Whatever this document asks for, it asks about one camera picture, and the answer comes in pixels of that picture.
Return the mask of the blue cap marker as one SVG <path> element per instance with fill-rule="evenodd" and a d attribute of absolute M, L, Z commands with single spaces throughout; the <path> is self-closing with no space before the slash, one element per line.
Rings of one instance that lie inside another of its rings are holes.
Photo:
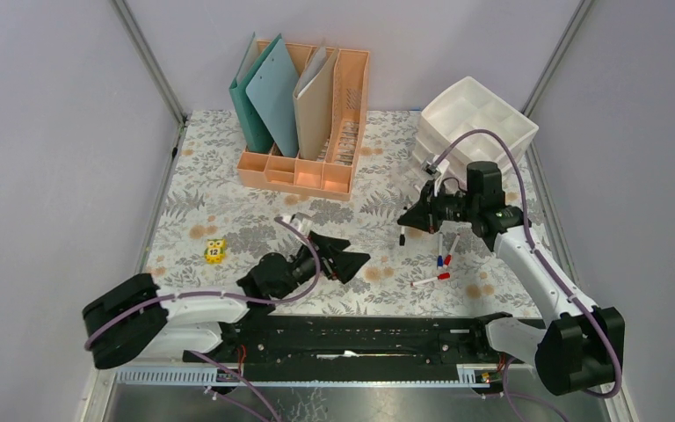
<path fill-rule="evenodd" d="M 443 246 L 443 241 L 444 241 L 444 236 L 442 233 L 438 233 L 437 236 L 437 260 L 436 264 L 438 269 L 442 269 L 444 267 L 444 246 Z"/>

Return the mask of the red cap marker lowest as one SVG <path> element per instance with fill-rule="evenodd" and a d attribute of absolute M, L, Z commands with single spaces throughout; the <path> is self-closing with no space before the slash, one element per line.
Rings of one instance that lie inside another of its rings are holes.
<path fill-rule="evenodd" d="M 422 279 L 422 280 L 414 280 L 410 283 L 412 287 L 416 286 L 421 286 L 429 283 L 433 283 L 435 281 L 442 281 L 442 280 L 448 280 L 450 278 L 450 273 L 444 272 L 444 273 L 439 273 L 436 274 L 430 278 Z"/>

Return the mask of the white plastic drawer unit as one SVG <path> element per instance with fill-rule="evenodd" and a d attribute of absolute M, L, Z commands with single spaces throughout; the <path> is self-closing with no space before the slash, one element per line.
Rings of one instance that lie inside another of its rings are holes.
<path fill-rule="evenodd" d="M 519 164 L 539 131 L 539 126 L 501 99 L 493 91 L 466 76 L 439 94 L 420 114 L 412 157 L 420 167 L 429 156 L 437 156 L 460 136 L 474 129 L 498 135 Z M 466 167 L 476 161 L 498 165 L 503 175 L 512 165 L 499 143 L 488 135 L 473 135 L 461 142 L 446 158 L 447 176 L 466 180 Z"/>

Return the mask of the green folder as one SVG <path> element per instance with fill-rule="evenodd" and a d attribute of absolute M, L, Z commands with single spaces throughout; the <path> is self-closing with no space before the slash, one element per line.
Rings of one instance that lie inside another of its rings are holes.
<path fill-rule="evenodd" d="M 273 78 L 272 65 L 266 61 L 271 58 L 271 52 L 281 40 L 282 35 L 279 33 L 260 51 L 256 34 L 253 33 L 236 76 L 229 86 L 229 95 L 249 152 L 268 153 L 274 144 L 256 105 L 262 105 L 265 99 L 274 95 L 277 82 Z"/>

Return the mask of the tan kraft folder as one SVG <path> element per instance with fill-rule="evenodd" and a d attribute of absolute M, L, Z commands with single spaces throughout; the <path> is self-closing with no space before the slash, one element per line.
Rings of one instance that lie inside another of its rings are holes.
<path fill-rule="evenodd" d="M 330 138 L 333 76 L 339 49 L 317 47 L 293 92 L 299 158 L 315 161 Z"/>

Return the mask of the light blue folder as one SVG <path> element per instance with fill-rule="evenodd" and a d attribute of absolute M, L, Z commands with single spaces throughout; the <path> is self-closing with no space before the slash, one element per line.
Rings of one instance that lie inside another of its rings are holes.
<path fill-rule="evenodd" d="M 245 136 L 248 149 L 267 153 L 277 146 L 282 156 L 297 156 L 293 92 L 299 76 L 280 35 L 266 46 L 247 77 L 245 95 L 251 108 Z"/>

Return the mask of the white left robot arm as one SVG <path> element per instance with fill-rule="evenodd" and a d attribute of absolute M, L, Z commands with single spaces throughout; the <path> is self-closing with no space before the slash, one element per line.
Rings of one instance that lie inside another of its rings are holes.
<path fill-rule="evenodd" d="M 238 340 L 224 325 L 295 302 L 296 289 L 314 289 L 320 277 L 343 284 L 352 280 L 371 257 L 349 246 L 346 239 L 311 231 L 294 255 L 265 254 L 230 291 L 174 290 L 157 285 L 150 273 L 137 273 L 83 308 L 84 348 L 97 369 L 138 358 L 179 358 L 185 351 L 229 360 Z"/>

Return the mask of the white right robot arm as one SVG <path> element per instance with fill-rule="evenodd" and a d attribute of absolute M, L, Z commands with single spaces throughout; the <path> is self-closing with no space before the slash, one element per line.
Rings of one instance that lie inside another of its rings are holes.
<path fill-rule="evenodd" d="M 404 227 L 427 233 L 443 222 L 468 222 L 494 255 L 525 287 L 546 325 L 537 329 L 512 316 L 500 316 L 473 333 L 468 348 L 482 362 L 500 353 L 536 369 L 546 389 L 561 396 L 574 391 L 594 395 L 621 388 L 625 321 L 616 308 L 601 308 L 579 290 L 534 240 L 526 211 L 505 201 L 502 174 L 492 162 L 467 167 L 466 189 L 447 193 L 441 181 L 429 180 L 417 202 L 398 219 Z"/>

